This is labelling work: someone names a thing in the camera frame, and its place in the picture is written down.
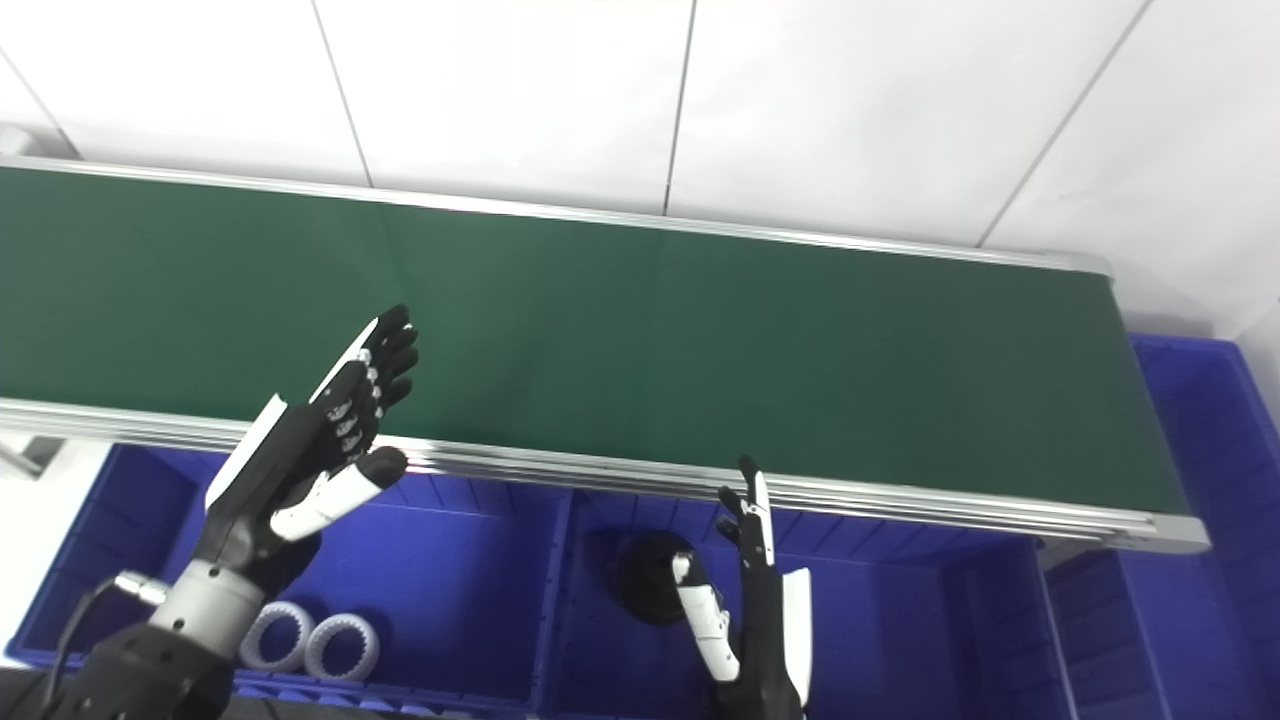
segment robotic hand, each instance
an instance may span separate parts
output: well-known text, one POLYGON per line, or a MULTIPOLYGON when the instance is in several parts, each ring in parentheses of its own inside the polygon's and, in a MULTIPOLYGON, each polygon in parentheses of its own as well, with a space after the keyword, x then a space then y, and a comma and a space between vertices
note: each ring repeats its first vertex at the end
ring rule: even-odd
POLYGON ((671 570, 698 650, 716 685, 724 720, 800 720, 809 701, 813 665, 813 610, 809 570, 780 574, 773 561, 773 520, 764 473, 746 456, 744 501, 719 491, 716 529, 737 546, 742 578, 742 629, 735 635, 730 612, 694 551, 676 552, 671 570))
MULTIPOLYGON (((262 605, 315 557, 319 530, 404 474, 402 452, 370 447, 383 414, 411 389, 403 374, 417 363, 416 338, 408 310, 393 307, 365 327, 306 405, 274 396, 214 478, 178 582, 170 588, 122 573, 100 585, 156 605, 151 619, 96 644, 64 692, 55 664, 38 710, 23 715, 20 706, 18 717, 221 715, 237 647, 262 605)), ((60 657, 74 624, 73 616, 60 657)))

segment black round object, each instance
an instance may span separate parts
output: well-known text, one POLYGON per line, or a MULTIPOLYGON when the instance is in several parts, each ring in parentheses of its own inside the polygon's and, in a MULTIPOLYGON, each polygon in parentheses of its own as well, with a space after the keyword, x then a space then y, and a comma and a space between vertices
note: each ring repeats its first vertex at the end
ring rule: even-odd
POLYGON ((614 588, 632 618, 649 625, 671 625, 684 619, 685 607, 671 575, 671 559, 691 550, 694 546, 681 536, 653 530, 631 541, 622 551, 614 588))

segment blue storage crate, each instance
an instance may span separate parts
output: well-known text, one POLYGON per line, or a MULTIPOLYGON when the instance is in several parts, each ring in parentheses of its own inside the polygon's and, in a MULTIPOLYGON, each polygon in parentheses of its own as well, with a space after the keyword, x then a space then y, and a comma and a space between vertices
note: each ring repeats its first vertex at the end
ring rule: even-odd
MULTIPOLYGON (((552 717, 710 717, 687 625, 636 623, 611 568, 646 530, 694 543, 736 616, 736 551, 710 502, 579 493, 557 607, 552 717)), ((1066 719, 1033 542, 960 528, 774 511, 778 565, 813 573, 810 717, 1066 719)))
MULTIPOLYGON (((134 569, 173 582, 204 521, 220 456, 115 447, 10 656, 47 666, 78 596, 134 569)), ((543 609, 554 597, 570 491, 407 475, 324 533, 311 566, 282 594, 317 620, 357 612, 381 656, 367 683, 237 674, 242 694, 370 708, 453 708, 524 717, 545 662, 543 609)), ((84 624, 81 647, 141 620, 111 597, 84 624)))
MULTIPOLYGON (((116 447, 10 655, 47 666, 76 598, 104 577, 131 568, 173 580, 219 461, 116 447)), ((687 626, 632 620, 609 571, 643 529, 673 529, 705 553, 736 607, 735 553, 712 529, 714 512, 710 502, 410 475, 325 530, 283 594, 317 619, 369 618, 383 635, 370 682, 239 670, 236 689, 493 719, 709 720, 709 676, 687 626)), ((812 716, 1070 717, 1032 539, 794 511, 776 524, 783 569, 813 569, 812 716)), ((82 650, 143 616, 113 598, 82 650)))
POLYGON ((1280 717, 1280 441, 1235 345, 1133 346, 1213 550, 1048 574, 1080 717, 1280 717))

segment fingertip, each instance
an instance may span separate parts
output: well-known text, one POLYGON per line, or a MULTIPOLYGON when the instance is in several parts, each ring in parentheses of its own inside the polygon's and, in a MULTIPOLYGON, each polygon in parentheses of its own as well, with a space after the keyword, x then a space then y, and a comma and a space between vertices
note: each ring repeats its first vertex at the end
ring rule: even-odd
POLYGON ((760 471, 760 466, 755 464, 755 460, 750 455, 742 455, 737 459, 737 469, 742 471, 742 479, 748 483, 755 479, 755 474, 760 471))
POLYGON ((356 468, 360 474, 369 478, 369 482, 387 489, 404 477, 404 471, 408 470, 408 457, 398 448, 379 447, 356 460, 356 468))
POLYGON ((717 496, 719 497, 721 505, 724 506, 724 510, 728 510, 737 519, 742 518, 742 498, 733 492, 733 488, 721 486, 717 496))
POLYGON ((392 384, 388 386, 387 392, 383 393, 383 407, 390 407, 401 400, 404 400, 412 389, 413 380, 410 378, 396 378, 392 380, 392 384))

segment robotic finger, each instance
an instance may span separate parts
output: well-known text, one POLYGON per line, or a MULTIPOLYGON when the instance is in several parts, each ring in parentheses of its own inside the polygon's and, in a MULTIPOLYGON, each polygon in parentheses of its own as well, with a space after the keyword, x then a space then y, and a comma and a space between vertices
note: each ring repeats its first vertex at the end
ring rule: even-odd
POLYGON ((744 456, 746 500, 719 491, 728 511, 716 529, 739 550, 742 628, 735 633, 723 601, 698 555, 678 552, 672 575, 703 662, 728 720, 801 720, 813 670, 813 610, 808 569, 778 573, 764 473, 744 456))

